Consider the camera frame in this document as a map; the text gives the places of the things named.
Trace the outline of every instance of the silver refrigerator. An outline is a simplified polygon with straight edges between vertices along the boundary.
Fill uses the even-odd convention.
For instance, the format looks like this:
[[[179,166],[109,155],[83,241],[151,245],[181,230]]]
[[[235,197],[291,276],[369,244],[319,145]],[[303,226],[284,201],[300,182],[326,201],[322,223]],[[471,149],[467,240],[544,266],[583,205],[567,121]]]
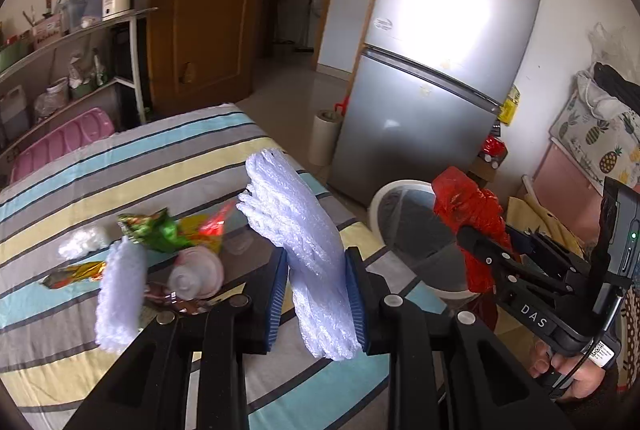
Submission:
[[[540,0],[376,0],[329,185],[368,204],[391,181],[468,169]]]

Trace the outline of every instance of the paper towel roll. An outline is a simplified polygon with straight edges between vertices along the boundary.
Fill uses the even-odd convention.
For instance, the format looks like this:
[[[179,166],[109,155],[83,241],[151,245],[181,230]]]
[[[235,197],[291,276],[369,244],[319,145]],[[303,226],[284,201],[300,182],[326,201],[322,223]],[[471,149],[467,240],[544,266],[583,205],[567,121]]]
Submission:
[[[334,111],[318,111],[311,129],[307,159],[312,165],[326,166],[334,157],[335,143],[340,134],[342,115]]]

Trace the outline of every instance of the bolt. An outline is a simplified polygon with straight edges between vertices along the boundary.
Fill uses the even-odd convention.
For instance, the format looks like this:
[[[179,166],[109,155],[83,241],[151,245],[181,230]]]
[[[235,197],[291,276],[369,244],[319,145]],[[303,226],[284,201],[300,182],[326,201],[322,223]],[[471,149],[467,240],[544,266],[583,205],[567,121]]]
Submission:
[[[402,297],[398,295],[385,296],[385,304],[389,307],[400,307],[402,305]]]
[[[476,321],[476,315],[471,311],[460,311],[460,313],[458,313],[458,320],[464,325],[471,325]]]
[[[233,295],[229,299],[231,307],[244,307],[249,303],[249,297],[240,293],[239,295]]]
[[[171,311],[162,311],[156,315],[156,322],[160,325],[169,325],[175,320],[175,314]]]

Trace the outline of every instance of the pineapple print fabric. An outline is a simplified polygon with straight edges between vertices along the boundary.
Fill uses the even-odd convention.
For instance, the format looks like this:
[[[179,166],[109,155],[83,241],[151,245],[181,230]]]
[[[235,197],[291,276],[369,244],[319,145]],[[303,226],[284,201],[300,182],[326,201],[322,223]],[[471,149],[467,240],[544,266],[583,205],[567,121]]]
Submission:
[[[605,176],[630,187],[640,177],[640,118],[628,107],[623,110],[610,120],[594,118],[576,89],[551,128],[600,191]]]

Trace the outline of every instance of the pink plastic basin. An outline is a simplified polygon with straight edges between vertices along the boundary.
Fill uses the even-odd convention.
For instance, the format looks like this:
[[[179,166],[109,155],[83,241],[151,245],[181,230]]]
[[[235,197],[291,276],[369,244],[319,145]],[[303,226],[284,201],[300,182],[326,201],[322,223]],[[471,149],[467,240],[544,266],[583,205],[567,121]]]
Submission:
[[[109,137],[113,132],[113,123],[107,113],[98,107],[89,109],[21,152],[11,171],[11,183],[20,181],[66,153]]]

